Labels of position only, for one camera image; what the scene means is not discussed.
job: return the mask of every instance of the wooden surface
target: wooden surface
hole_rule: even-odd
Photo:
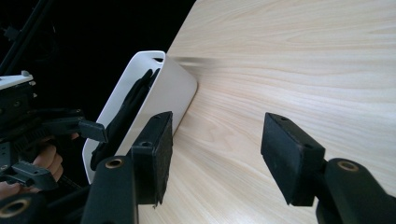
[[[317,223],[262,159],[266,112],[396,196],[396,1],[198,0],[168,55],[199,89],[163,205],[139,206],[141,223]]]

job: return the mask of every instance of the white plastic casing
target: white plastic casing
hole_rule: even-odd
[[[3,76],[0,77],[0,90],[4,90],[11,86],[15,86],[21,84],[23,82],[33,80],[33,76],[28,72],[22,71],[23,75],[15,75],[15,76]]]
[[[158,68],[160,68],[160,72],[128,133],[120,144],[116,155],[126,155],[149,119],[159,113],[173,112],[172,126],[173,133],[175,133],[178,124],[190,105],[197,90],[196,79],[163,51],[139,51],[129,61],[96,122],[106,127],[120,110],[126,94],[136,81],[145,75],[149,69],[155,71]],[[87,139],[82,151],[85,171],[90,184],[94,177],[94,171],[90,166],[92,152],[98,145],[98,142]]]

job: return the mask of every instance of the black strap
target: black strap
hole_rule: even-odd
[[[108,142],[100,143],[92,153],[91,169],[96,170],[96,166],[101,160],[114,156],[117,152],[159,72],[160,69],[157,69],[153,74],[152,70],[149,69],[132,86],[125,96],[119,112],[106,127]]]

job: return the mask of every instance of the finger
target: finger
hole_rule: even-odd
[[[58,170],[53,174],[53,178],[58,182],[58,180],[61,178],[62,174],[64,173],[64,168],[60,166]]]
[[[54,139],[54,138],[55,138],[55,136],[53,136],[53,135],[44,137],[43,139],[40,140],[40,143],[45,143],[45,142],[47,142],[48,140]]]
[[[73,140],[79,137],[78,133],[72,133],[70,136]]]
[[[23,188],[21,188],[21,190],[18,193],[19,194],[22,194],[22,193],[38,193],[39,191],[41,191],[41,189],[34,188],[34,187],[28,187],[28,188],[23,187]]]
[[[48,168],[56,155],[56,147],[49,143],[43,143],[40,154],[33,161],[33,165]]]
[[[50,170],[52,175],[54,175],[55,172],[59,169],[63,160],[64,159],[62,159],[62,157],[58,153],[55,154],[52,164],[47,168]]]
[[[0,182],[0,200],[15,195],[19,193],[20,190],[21,190],[21,185],[18,183],[9,185],[6,181]]]

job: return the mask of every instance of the wood grain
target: wood grain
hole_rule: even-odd
[[[198,0],[168,55],[199,84],[163,205],[141,223],[317,223],[260,154],[266,112],[396,196],[396,1]]]

